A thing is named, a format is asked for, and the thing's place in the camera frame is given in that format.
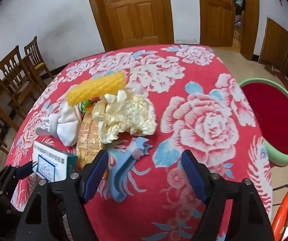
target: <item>floral tablecloth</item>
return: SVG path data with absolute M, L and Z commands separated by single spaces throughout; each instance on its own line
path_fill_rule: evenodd
M 40 118 L 57 113 L 66 92 L 83 80 L 124 71 L 127 83 L 140 84 L 155 106 L 153 145 L 127 173 L 127 198 L 116 203 L 102 180 L 86 211 L 100 241 L 188 240 L 196 230 L 204 205 L 182 169 L 180 155 L 190 149 L 199 162 L 225 179 L 250 178 L 269 217 L 272 211 L 271 172 L 259 125 L 243 92 L 223 62 L 205 46 L 156 45 L 98 54 L 70 63 L 36 101 L 20 127 L 7 163 L 32 159 L 34 140 L 74 152 L 52 136 L 36 136 Z M 107 146 L 109 167 L 124 154 L 128 133 Z M 19 182 L 12 202 L 23 210 L 39 178 Z M 218 240 L 224 240 L 228 202 Z

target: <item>round stool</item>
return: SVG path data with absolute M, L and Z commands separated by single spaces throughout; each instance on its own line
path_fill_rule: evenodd
M 240 83 L 260 125 L 269 160 L 278 166 L 288 165 L 288 91 L 263 78 Z

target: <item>wooden cabinet door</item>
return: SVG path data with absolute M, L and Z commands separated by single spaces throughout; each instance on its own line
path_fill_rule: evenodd
M 104 0 L 117 48 L 168 43 L 162 0 Z
M 201 44 L 232 46 L 234 35 L 234 0 L 200 0 Z

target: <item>orange plastic chair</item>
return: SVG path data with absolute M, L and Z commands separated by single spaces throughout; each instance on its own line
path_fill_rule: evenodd
M 272 230 L 275 241 L 281 240 L 283 234 L 282 228 L 284 228 L 285 226 L 287 216 L 288 216 L 288 192 L 285 194 L 272 223 Z

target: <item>metal bolt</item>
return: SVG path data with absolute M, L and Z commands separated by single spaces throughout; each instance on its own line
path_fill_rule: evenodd
M 246 185 L 252 185 L 252 181 L 250 180 L 250 179 L 248 179 L 248 178 L 246 178 L 245 180 L 244 180 L 244 184 L 246 184 Z
M 79 174 L 76 172 L 71 174 L 71 179 L 77 179 L 78 177 L 79 177 Z
M 212 179 L 219 179 L 220 175 L 218 173 L 211 173 L 211 178 Z
M 44 186 L 46 183 L 47 183 L 47 180 L 42 179 L 42 180 L 39 181 L 38 184 L 39 184 L 40 186 Z

